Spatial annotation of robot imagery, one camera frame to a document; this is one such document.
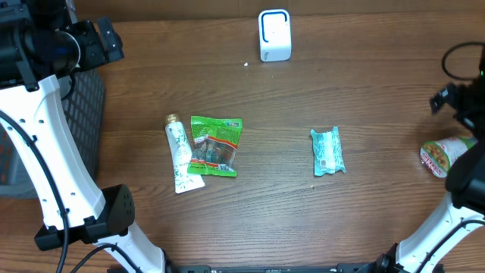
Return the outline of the green instant noodle cup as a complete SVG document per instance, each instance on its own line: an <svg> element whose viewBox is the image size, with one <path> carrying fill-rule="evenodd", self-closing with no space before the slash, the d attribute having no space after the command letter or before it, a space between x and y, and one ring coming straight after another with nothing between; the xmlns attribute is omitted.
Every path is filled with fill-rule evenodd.
<svg viewBox="0 0 485 273"><path fill-rule="evenodd" d="M427 141L420 148L420 159L433 175L444 178L455 161L476 143L477 139L472 135Z"/></svg>

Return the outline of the teal tissue pack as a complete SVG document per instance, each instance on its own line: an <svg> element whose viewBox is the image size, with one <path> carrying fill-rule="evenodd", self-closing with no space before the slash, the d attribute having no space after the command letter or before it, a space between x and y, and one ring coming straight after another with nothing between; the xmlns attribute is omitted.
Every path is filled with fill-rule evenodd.
<svg viewBox="0 0 485 273"><path fill-rule="evenodd" d="M314 153L314 176L322 177L339 171L346 173L339 128L333 127L331 131L323 133L311 130L310 135Z"/></svg>

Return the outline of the green snack bag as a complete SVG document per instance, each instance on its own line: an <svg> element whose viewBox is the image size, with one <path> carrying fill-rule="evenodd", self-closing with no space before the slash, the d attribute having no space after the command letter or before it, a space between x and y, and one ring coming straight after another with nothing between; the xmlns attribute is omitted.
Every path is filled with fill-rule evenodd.
<svg viewBox="0 0 485 273"><path fill-rule="evenodd" d="M195 148L189 162L190 174L236 177L233 163L242 133L241 118L191 117Z"/></svg>

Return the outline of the white tube with gold cap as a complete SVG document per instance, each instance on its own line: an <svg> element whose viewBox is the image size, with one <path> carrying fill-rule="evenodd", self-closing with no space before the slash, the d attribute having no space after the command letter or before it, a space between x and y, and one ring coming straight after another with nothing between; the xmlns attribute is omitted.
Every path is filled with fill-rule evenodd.
<svg viewBox="0 0 485 273"><path fill-rule="evenodd" d="M176 114L170 114L165 117L164 123L173 162L175 193L181 194L204 187L205 182L200 174L188 172L192 149L180 118Z"/></svg>

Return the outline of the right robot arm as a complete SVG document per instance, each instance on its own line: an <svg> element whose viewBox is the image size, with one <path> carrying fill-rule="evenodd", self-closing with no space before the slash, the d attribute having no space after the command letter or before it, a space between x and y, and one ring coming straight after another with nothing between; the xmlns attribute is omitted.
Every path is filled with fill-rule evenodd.
<svg viewBox="0 0 485 273"><path fill-rule="evenodd" d="M484 226L484 62L476 77L457 77L430 99L432 114L444 105L468 129L472 139L455 154L444 143L425 143L420 151L426 165L446 173L446 194L429 218L408 238L394 244L361 272L442 272L440 261L461 240Z"/></svg>

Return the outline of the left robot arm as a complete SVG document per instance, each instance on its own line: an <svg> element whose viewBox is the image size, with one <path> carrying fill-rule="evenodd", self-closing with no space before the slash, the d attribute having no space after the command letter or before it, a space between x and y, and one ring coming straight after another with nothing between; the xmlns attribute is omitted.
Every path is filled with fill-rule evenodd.
<svg viewBox="0 0 485 273"><path fill-rule="evenodd" d="M106 17L75 21L65 1L1 3L1 123L42 208L36 245L66 252L82 241L107 251L128 272L168 272L164 251L135 221L128 187L95 184L61 104L62 77L123 57Z"/></svg>

